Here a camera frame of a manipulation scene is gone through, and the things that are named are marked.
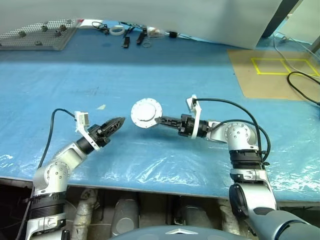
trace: floor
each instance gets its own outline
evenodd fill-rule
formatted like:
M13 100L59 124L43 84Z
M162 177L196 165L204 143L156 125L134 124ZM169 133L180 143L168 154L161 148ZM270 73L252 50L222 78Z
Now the floor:
M24 201L30 196L31 190L27 187L29 184L20 184L21 187L0 185L0 239L14 240L20 227L21 219L26 207ZM83 192L82 187L69 187L67 190L66 228L72 230L72 221L76 215L76 207ZM87 239L90 240L106 240L111 237L111 223L114 215L115 205L120 197L126 195L136 195L140 211L140 228L159 225L174 224L174 215L180 205L195 205L202 207L215 229L222 229L222 216L216 199L185 197L176 195L164 195L155 193L136 193L117 190L98 190L99 205L94 209L91 219L91 226L88 229ZM292 204L281 203L281 209L291 212L310 224L320 227L320 208L319 206L297 206ZM256 239L250 232L248 227L240 222L240 232L243 236Z

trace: cardboard sheet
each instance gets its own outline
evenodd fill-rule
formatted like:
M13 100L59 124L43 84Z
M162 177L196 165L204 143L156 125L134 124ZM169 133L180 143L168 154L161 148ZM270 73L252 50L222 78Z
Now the cardboard sheet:
M320 76L320 65L304 52L283 52L290 64L312 76ZM233 70L247 98L305 99L287 82L290 68L276 51L231 50L228 55ZM291 75L290 81L311 99L320 101L320 86L302 75Z

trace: power cord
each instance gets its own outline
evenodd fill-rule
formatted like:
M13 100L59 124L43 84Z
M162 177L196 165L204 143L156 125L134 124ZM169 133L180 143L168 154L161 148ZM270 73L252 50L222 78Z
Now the power cord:
M301 75L304 75L306 76L307 78L311 79L312 81L314 81L315 83L319 84L320 85L320 81L317 81L316 79L314 79L312 76L310 76L309 74L306 74L302 71L292 71L288 74L288 76L286 76L286 80L288 82L288 84L294 89L296 90L299 94L301 94L304 98L306 98L307 100L309 100L310 102L312 103L315 103L316 105L320 106L320 101L315 101L313 99L311 99L310 97L306 96L302 91L300 91L296 86L294 86L291 81L290 81L290 76L292 74L301 74Z
M50 142L51 142L51 138L52 138L52 133L54 131L54 123L55 123L55 114L56 112L58 111L61 111L61 112L65 112L67 114L69 114L71 117L75 118L75 115L72 114L71 112L69 112L68 110L65 110L65 109L62 109L62 108L57 108L55 109L52 114L51 114L51 122L50 122L50 130L49 130L49 136L48 136L48 139L46 141L46 145L45 145L45 148L44 148L44 151L43 151L43 154L42 154L42 157L41 157L41 160L38 164L38 169L41 168L44 160L45 160L45 157L47 155L47 152L48 152L48 149L49 149L49 146L50 146ZM30 199L33 197L34 195L34 192L35 192L35 187L32 187L32 190L31 190L31 195L30 195ZM22 218L22 221L21 221L21 225L20 225L20 228L19 228L19 231L18 231L18 234L15 238L15 240L20 240L21 238L21 234L22 234L22 231L24 229L24 226L26 224L26 219L27 219L27 215L29 213L29 209L30 209L30 205L31 205L31 201L29 200L27 206L26 206L26 209L25 209L25 212L24 212L24 215L23 215L23 218Z
M231 104L239 109L241 109L242 111L244 111L246 114L249 115L249 117L251 118L253 125L255 127L255 131L256 131L256 138L257 138L257 142L258 142L258 151L259 151L259 156L261 158L261 161L263 162L263 158L262 158L262 146L261 146L261 136L260 136L260 131L259 131L259 125L255 119L255 117L247 110L245 109L243 106L233 102L233 101L229 101L229 100L225 100L225 99L220 99L220 98L194 98L192 99L192 102L195 104L198 101L211 101L211 102L221 102L221 103L226 103L226 104Z
M305 76L306 75L308 75L308 76L310 76L309 74L307 74L306 72L303 72L303 71L301 71L301 70L299 70L299 69L297 69L297 68L295 68L294 66L292 66L291 65L291 63L288 61L288 59L286 58L286 56L278 49L278 47L277 47L277 45L276 45L276 35L275 35L275 33L278 35L278 34L282 34L282 35L284 35L283 33L281 33L281 32L274 32L272 35L273 35L273 47L274 47L274 49L281 55L281 57L283 57L283 59L284 59L284 61L286 62L286 64L291 68L291 69L293 69L293 70L295 70L295 71L297 71L297 72L300 72L300 73L303 73L303 74L305 74ZM303 46L300 42L298 42L298 41L296 41L296 40L294 40L292 37L289 37L288 39L291 39L291 40L293 40L295 43L298 43L298 44L300 44L301 46ZM317 56L317 55L315 55L312 51L310 51L309 49L307 49L310 53L312 53L312 55L316 58L316 59L318 59L319 61L320 61L320 58ZM313 78L315 78L315 79L320 79L320 77L319 76L314 76Z
M243 123L246 123L246 124L255 125L253 122L248 121L248 120L230 119L230 120L225 120L225 121L220 122L216 126L214 126L211 129L209 129L209 131L212 132L212 131L218 129L219 127L221 127L223 124L230 123L230 122L243 122ZM263 133L263 135L265 137L265 140L266 140L266 146L267 146L266 147L266 151L262 151L262 153L264 154L263 162L265 162L267 157L269 156L269 153L270 153L270 150L271 150L271 142L270 142L270 138L269 138L267 132L262 127L260 127L260 126L258 126L258 127L259 127L259 130Z
M104 34L108 34L109 33L109 28L108 25L99 21L93 21L91 23L92 27L94 27L95 29L98 29L100 32L103 32Z

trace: yellow tape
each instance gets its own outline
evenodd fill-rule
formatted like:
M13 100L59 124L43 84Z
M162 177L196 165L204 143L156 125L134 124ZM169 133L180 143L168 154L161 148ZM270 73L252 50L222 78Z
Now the yellow tape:
M267 61L280 61L282 65L285 67L285 69L288 72L261 72L256 60L267 60ZM287 66L285 59L284 58L263 58L263 57L252 57L251 58L252 64L256 70L256 73L258 75L287 75L288 73L291 73L290 68ZM302 61L305 62L314 72L314 74L309 74L311 76L320 76L320 74L317 72L316 68L307 60L307 59L302 59L302 58L288 58L287 61Z

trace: black cable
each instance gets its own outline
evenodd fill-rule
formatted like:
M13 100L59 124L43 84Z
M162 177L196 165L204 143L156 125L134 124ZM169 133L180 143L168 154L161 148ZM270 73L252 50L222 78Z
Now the black cable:
M94 27L95 29L98 29L100 31L108 30L108 25L104 24L102 22L99 22L99 21L93 21L91 23L91 25L92 25L92 27Z
M50 145L50 142L51 142L52 133L53 133L53 131L54 131L55 114L56 114L56 112L58 112L58 111L65 112L65 113L69 114L71 117L75 118L75 115L74 115L74 114L72 114L71 112L69 112L69 111L67 111L67 110L65 110L65 109L62 109L62 108L57 108L57 109L55 109L55 110L52 112L52 114L51 114L51 123L50 123L49 136L48 136L48 140L46 141L45 149L44 149L44 151L43 151L41 160L40 160L40 162L39 162L38 169L41 168L42 163L44 162L45 157L46 157L46 155L47 155L47 152L48 152L48 149L49 149L49 145Z
M75 115L72 114L71 112L65 110L65 109L62 109L62 108L57 108L55 109L52 114L51 114L51 123L50 123L50 130L49 130L49 136L48 136L48 139L46 141L46 145L45 145L45 148L44 148L44 151L43 151L43 154L42 154L42 157L41 157L41 160L38 164L38 169L41 168L44 160L45 160L45 157L47 155L47 152L48 152L48 149L49 149L49 145L50 145L50 142L51 142L51 138L52 138L52 133L54 131L54 123L55 123L55 114L56 112L58 111L62 111L62 112L65 112L67 114L69 114L71 117L75 118ZM35 192L35 187L32 187L32 190L31 190L31 195L30 195L30 198L33 197L34 195L34 192ZM31 201L28 202L27 206L26 206L26 209L25 209L25 212L24 212L24 215L23 215L23 218L22 218L22 221L21 221L21 225L20 225L20 228L19 228L19 231L18 231L18 234L15 238L15 240L20 240L21 238L21 234L22 234L22 231L23 231L23 228L25 226L25 223L26 223L26 219L27 219L27 215L29 213L29 208L30 208L30 205L31 205Z
M258 125L255 117L247 109L245 109L243 106L241 106L233 101L220 99L220 98L194 98L192 100L193 103L195 103L196 101L212 101L212 102L221 102L221 103L231 104L231 105L236 106L239 109L243 110L244 112L246 112L246 114L249 115L249 117L252 119L252 122L254 124L255 130L256 130L256 138L257 138L257 142L258 142L258 148L259 148L259 155L260 155L261 160L263 161L259 125Z
M212 131L216 130L217 128L221 127L223 124L230 123L230 122L243 122L243 123L255 125L253 122L243 120L243 119L230 119L230 120L225 120L225 121L220 122L216 126L210 128L209 131L212 132ZM270 138L269 138L267 132L262 127L260 127L260 126L258 126L258 127L259 127L260 131L263 133L265 140L266 140L266 153L264 154L264 157L262 159L264 162L267 159L267 157L269 156L269 153L271 150L271 142L270 142Z
M316 79L314 79L312 76L308 75L308 74L305 74L304 72L301 72L301 71L292 71L290 72L287 76L286 76L286 81L288 82L288 84L293 88L295 89L298 93L300 93L304 98L306 98L307 100L309 100L310 102L313 102L315 104L317 104L318 106L320 106L320 101L317 102L313 99L311 99L310 97L306 96L302 91L300 91L296 86L294 86L291 81L290 81L290 76L291 74L301 74L301 75L304 75L306 76L307 78L311 79L312 81L314 81L315 83L319 84L320 85L320 81L317 81Z

